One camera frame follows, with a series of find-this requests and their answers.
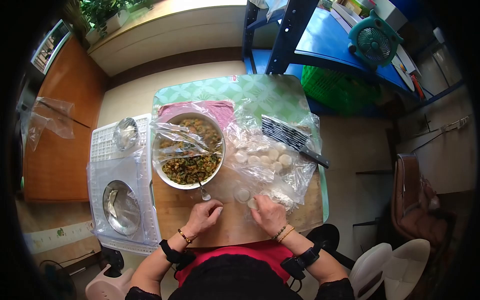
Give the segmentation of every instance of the flour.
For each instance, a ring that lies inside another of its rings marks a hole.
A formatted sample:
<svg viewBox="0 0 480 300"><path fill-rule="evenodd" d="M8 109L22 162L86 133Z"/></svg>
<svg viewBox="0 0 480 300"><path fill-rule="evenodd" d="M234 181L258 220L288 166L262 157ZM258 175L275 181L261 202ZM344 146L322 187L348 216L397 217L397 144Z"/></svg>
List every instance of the flour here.
<svg viewBox="0 0 480 300"><path fill-rule="evenodd" d="M273 202L275 203L280 203L283 206L285 206L285 210L287 211L287 216L289 216L294 209L298 209L298 205L293 202L293 200L285 195L283 192L280 190L277 190L275 188L267 191L261 192L262 195L267 195L272 199Z"/></svg>

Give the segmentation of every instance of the teal fan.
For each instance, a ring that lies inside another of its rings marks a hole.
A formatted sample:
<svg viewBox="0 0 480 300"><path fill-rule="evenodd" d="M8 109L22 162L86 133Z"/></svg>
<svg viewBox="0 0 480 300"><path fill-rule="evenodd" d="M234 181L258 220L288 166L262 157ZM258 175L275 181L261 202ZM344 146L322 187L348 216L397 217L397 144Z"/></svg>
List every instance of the teal fan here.
<svg viewBox="0 0 480 300"><path fill-rule="evenodd" d="M350 53L368 64L373 70L387 66L403 39L381 19L374 10L370 16L355 24L348 34Z"/></svg>

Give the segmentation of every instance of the pink towel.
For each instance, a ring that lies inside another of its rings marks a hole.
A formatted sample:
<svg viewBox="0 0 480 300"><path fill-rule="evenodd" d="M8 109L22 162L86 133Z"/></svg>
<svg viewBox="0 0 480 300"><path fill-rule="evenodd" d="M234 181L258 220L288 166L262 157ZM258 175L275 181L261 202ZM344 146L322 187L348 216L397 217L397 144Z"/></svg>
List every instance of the pink towel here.
<svg viewBox="0 0 480 300"><path fill-rule="evenodd" d="M220 128L226 128L226 126L235 119L232 102L227 100L202 102L205 103L208 112L216 118ZM184 106L185 103L192 103L192 101L165 104L158 109L158 116L160 117L164 114L173 113L176 108Z"/></svg>

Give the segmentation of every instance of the wooden cutting board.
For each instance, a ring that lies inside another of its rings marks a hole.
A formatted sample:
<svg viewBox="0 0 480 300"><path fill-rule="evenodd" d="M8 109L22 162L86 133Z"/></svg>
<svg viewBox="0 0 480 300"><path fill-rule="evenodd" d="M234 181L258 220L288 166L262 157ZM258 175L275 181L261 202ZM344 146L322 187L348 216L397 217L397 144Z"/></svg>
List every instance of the wooden cutting board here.
<svg viewBox="0 0 480 300"><path fill-rule="evenodd" d="M239 245L270 238L255 223L250 208L233 198L232 190L236 180L241 180L238 174L222 166L217 175L205 185L212 198L224 204L224 209L217 223L200 235L192 247ZM192 207L203 201L202 196L199 189L179 190L167 185L155 170L152 171L152 187L160 234L162 238L169 239L187 223ZM299 205L287 219L298 232L323 224L318 169L314 172L305 195L305 205Z"/></svg>

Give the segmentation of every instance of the knife handle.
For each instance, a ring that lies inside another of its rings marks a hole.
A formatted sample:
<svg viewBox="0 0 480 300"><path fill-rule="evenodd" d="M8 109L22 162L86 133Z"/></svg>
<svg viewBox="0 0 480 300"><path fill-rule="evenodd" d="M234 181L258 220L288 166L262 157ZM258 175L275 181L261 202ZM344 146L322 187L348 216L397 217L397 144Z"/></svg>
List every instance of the knife handle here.
<svg viewBox="0 0 480 300"><path fill-rule="evenodd" d="M323 166L325 169L328 169L328 167L330 166L330 162L328 160L326 160L320 154L310 150L306 145L303 146L303 148L300 150L300 153L304 154L305 156L307 156L317 164Z"/></svg>

